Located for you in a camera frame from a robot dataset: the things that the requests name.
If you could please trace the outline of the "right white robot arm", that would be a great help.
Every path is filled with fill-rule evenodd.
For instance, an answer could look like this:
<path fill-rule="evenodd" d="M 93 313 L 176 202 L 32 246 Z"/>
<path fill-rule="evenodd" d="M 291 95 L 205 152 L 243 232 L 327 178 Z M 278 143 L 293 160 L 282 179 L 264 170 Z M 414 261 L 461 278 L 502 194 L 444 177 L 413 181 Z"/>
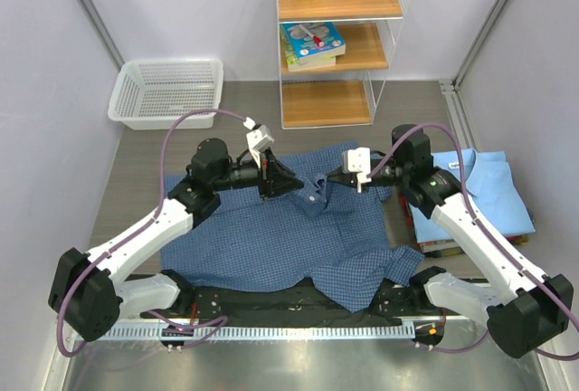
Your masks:
<path fill-rule="evenodd" d="M 327 180 L 365 192 L 399 186 L 406 201 L 448 233 L 482 271 L 480 287 L 431 267 L 411 279 L 408 301 L 421 314 L 451 310 L 484 327 L 512 358 L 540 353 L 549 340 L 577 326 L 574 287 L 562 274 L 549 276 L 516 249 L 475 206 L 466 176 L 433 163 L 427 124 L 403 124 L 392 131 L 382 159 L 370 148 L 349 149 Z"/>

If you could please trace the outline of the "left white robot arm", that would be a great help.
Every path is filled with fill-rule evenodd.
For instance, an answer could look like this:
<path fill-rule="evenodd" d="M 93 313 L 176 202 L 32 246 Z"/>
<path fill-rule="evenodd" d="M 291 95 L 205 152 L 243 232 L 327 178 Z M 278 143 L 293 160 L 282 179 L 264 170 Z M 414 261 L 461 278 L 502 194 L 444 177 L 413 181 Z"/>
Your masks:
<path fill-rule="evenodd" d="M 202 141 L 185 177 L 164 195 L 161 204 L 111 241 L 82 253 L 64 253 L 56 268 L 48 303 L 57 327 L 72 327 L 85 341 L 104 336 L 119 319 L 150 310 L 184 317 L 194 289 L 180 274 L 162 271 L 133 280 L 131 274 L 168 243 L 190 233 L 220 206 L 220 192 L 256 188 L 263 199 L 286 195 L 304 186 L 270 148 L 252 159 L 232 159 L 218 138 Z"/>

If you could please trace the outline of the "dark blue checkered shirt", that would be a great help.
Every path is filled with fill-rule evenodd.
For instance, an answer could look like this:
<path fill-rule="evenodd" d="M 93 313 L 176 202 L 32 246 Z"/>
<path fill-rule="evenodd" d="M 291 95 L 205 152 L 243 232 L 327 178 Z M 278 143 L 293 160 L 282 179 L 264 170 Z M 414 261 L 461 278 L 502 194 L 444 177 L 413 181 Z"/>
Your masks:
<path fill-rule="evenodd" d="M 351 312 L 367 308 L 383 280 L 405 285 L 423 260 L 410 246 L 393 247 L 383 203 L 392 192 L 327 181 L 347 141 L 289 155 L 281 162 L 304 186 L 268 201 L 256 188 L 223 191 L 219 208 L 199 227 L 161 251 L 164 269 L 194 286 L 274 292 L 305 278 Z"/>

